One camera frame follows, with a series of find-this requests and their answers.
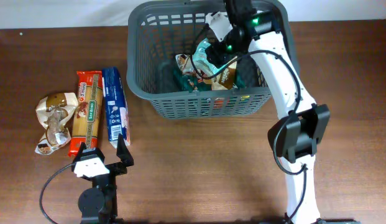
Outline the green Nescafe coffee bag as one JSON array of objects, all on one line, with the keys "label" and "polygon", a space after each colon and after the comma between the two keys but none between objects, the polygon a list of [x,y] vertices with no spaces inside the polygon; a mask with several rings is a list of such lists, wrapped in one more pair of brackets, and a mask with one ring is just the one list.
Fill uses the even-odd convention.
[{"label": "green Nescafe coffee bag", "polygon": [[195,73],[182,73],[179,68],[173,70],[173,80],[181,91],[214,91],[246,88],[246,83],[236,69],[228,67],[220,75],[204,80]]}]

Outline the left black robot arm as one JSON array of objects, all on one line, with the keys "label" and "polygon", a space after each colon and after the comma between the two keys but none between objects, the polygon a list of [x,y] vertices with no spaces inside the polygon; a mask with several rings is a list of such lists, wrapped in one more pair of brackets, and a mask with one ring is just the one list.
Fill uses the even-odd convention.
[{"label": "left black robot arm", "polygon": [[116,177],[127,174],[134,165],[123,136],[117,137],[116,155],[119,162],[105,164],[105,156],[97,148],[87,148],[82,143],[73,160],[72,171],[77,177],[91,182],[92,187],[84,190],[78,199],[82,223],[124,223],[117,212]]}]

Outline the beige brown snack bag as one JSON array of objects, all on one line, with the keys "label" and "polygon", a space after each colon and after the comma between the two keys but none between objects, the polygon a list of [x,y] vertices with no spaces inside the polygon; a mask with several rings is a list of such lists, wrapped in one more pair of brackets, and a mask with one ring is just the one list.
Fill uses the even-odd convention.
[{"label": "beige brown snack bag", "polygon": [[174,71],[173,78],[182,91],[210,91],[210,90],[230,90],[237,88],[236,81],[237,63],[234,62],[216,77],[206,80],[201,77],[214,75],[218,68],[202,60],[195,61],[194,70],[189,55],[178,54],[175,56],[178,69]]}]

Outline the light teal tissue pack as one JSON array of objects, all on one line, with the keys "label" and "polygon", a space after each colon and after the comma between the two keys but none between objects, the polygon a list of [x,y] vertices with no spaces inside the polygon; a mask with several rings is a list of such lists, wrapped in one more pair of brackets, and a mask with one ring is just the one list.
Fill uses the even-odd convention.
[{"label": "light teal tissue pack", "polygon": [[197,46],[195,53],[192,55],[193,71],[199,78],[212,79],[219,71],[213,63],[209,61],[209,56],[206,53],[211,47],[211,43],[207,38],[203,39]]}]

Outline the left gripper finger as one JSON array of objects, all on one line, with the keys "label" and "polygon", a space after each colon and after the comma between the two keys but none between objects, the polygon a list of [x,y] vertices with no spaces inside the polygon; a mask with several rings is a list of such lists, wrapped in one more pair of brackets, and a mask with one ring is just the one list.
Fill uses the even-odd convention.
[{"label": "left gripper finger", "polygon": [[130,151],[128,150],[122,134],[119,134],[118,138],[117,138],[116,155],[118,158],[120,158],[121,162],[124,163],[125,165],[134,165],[133,156],[131,155]]},{"label": "left gripper finger", "polygon": [[75,159],[80,159],[80,157],[81,157],[81,155],[82,155],[82,153],[83,153],[83,151],[86,149],[86,144],[84,143],[84,142],[82,142],[81,144],[80,144],[80,148],[79,148],[79,150],[78,150],[78,152],[77,152],[77,155],[75,156]]}]

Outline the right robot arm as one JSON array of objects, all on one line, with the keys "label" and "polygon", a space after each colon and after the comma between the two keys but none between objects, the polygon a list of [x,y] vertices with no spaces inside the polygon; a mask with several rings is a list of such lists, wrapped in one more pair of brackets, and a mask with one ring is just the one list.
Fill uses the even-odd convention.
[{"label": "right robot arm", "polygon": [[250,57],[262,72],[278,121],[267,137],[277,167],[285,174],[287,208],[281,223],[327,223],[316,203],[314,166],[330,119],[299,77],[296,50],[285,7],[279,1],[224,1],[225,14],[206,18],[217,38],[211,62],[227,67]]}]

